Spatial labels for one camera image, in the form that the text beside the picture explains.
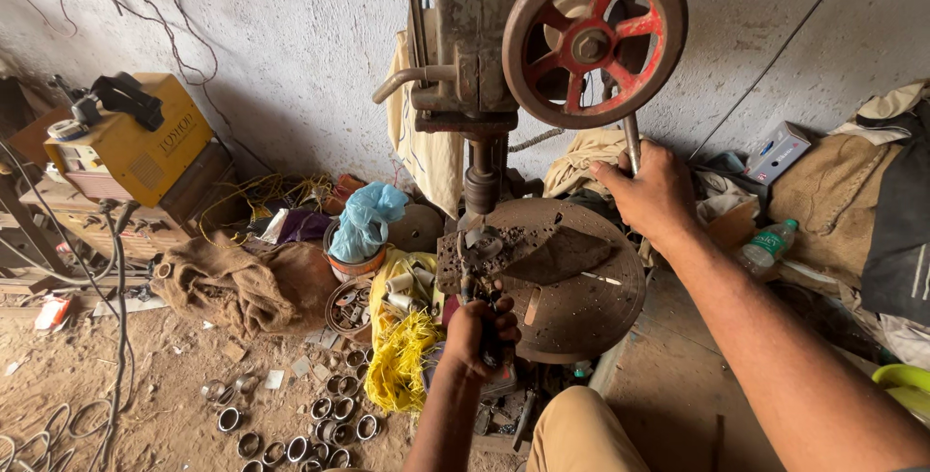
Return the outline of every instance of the concrete wall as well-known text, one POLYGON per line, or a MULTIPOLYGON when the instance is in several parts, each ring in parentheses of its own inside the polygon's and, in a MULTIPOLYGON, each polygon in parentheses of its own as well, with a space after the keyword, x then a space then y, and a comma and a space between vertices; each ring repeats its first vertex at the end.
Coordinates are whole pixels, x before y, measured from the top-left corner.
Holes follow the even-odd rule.
MULTIPOLYGON (((681 64, 640 111, 641 130, 690 154, 815 1, 689 0, 681 64)), ((52 25, 69 30, 58 0, 32 2, 52 25)), ((209 52, 181 28, 170 0, 156 2, 179 35, 184 60, 208 70, 209 52)), ((210 95, 232 128, 202 91, 189 90, 219 133, 233 133, 283 171, 393 178, 384 112, 369 97, 387 71, 393 35, 404 26, 405 0, 180 2, 194 30, 216 51, 219 70, 210 95)), ((39 80, 60 73, 87 85, 117 70, 178 74, 159 25, 119 16, 110 0, 64 3, 79 28, 71 38, 54 33, 24 0, 0 0, 0 50, 21 76, 39 80)), ((826 0, 707 151, 746 151, 781 119, 833 128, 868 96, 930 76, 928 5, 826 0)), ((511 143, 547 129, 521 114, 511 143)), ((542 176, 573 136, 567 131, 513 155, 510 163, 527 176, 542 176)))

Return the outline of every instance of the hand wheel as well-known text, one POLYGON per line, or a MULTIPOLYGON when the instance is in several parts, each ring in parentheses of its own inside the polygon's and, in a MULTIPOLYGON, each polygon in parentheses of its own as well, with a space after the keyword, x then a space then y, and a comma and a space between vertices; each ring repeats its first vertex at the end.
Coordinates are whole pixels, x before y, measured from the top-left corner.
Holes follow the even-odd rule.
POLYGON ((614 0, 589 0, 584 9, 575 6, 572 17, 553 0, 517 0, 503 42, 504 76, 513 97, 538 120, 575 129, 604 126, 645 105, 674 71, 687 33, 685 0, 645 1, 648 10, 643 6, 640 11, 645 14, 610 24, 607 10, 614 0), (552 29, 559 32, 552 48, 546 45, 544 27, 550 35, 552 29), (623 40, 631 38, 630 43, 644 35, 652 39, 652 53, 641 71, 630 70, 629 60, 623 59, 623 40), (585 75, 599 69, 616 80, 618 93, 582 106, 585 75), (564 94, 553 94, 552 85, 567 89, 562 86, 564 94), (551 101, 556 98, 564 98, 564 104, 551 101))

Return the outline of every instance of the water bottle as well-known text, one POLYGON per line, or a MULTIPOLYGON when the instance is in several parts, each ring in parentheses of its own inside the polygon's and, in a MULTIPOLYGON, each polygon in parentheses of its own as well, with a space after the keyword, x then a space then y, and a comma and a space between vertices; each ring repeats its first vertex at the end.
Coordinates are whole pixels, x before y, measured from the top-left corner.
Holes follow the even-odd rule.
POLYGON ((795 220, 785 220, 761 229, 746 245, 743 245, 739 261, 753 276, 765 273, 781 258, 794 243, 794 231, 798 230, 795 220))

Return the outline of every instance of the yellow welding machine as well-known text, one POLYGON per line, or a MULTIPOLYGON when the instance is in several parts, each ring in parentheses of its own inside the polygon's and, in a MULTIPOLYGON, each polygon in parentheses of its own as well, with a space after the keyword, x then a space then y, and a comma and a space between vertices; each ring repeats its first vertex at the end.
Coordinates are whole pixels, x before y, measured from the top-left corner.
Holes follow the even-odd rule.
POLYGON ((160 109, 163 122, 145 126, 126 111, 97 107, 92 97, 99 121, 60 122, 62 132, 56 135, 50 128, 53 137, 45 148, 64 178, 88 199, 135 199, 155 207, 210 142, 213 130, 174 74, 136 73, 132 78, 139 91, 161 101, 155 111, 160 109))

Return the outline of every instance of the person's right hand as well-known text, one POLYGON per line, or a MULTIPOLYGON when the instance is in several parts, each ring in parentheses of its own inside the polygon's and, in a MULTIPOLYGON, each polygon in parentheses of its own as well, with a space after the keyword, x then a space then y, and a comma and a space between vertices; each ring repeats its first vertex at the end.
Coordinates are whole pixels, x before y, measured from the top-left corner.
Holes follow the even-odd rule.
POLYGON ((626 152, 618 165, 590 164, 590 173, 610 190, 623 222, 647 237, 657 251, 682 234, 700 230, 687 167, 675 154, 648 140, 640 144, 640 169, 630 177, 626 152))

